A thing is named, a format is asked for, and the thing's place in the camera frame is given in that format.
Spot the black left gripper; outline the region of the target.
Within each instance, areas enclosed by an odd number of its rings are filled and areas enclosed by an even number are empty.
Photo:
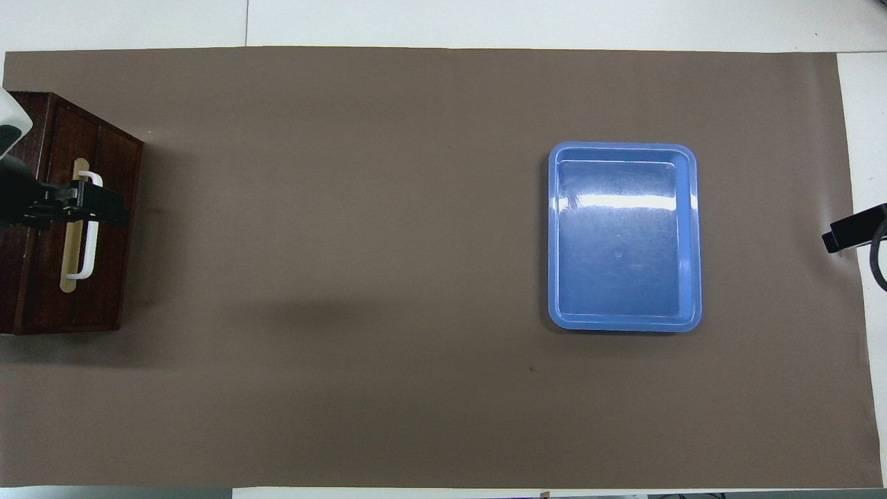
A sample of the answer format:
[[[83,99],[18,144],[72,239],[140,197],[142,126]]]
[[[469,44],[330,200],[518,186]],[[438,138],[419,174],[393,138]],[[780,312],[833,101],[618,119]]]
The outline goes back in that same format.
[[[130,212],[120,193],[84,180],[44,184],[35,179],[24,162],[12,155],[4,155],[1,161],[1,227],[50,228],[50,221],[34,214],[35,206],[42,206],[42,215],[51,221],[83,221],[86,212],[99,223],[117,227],[130,224]]]

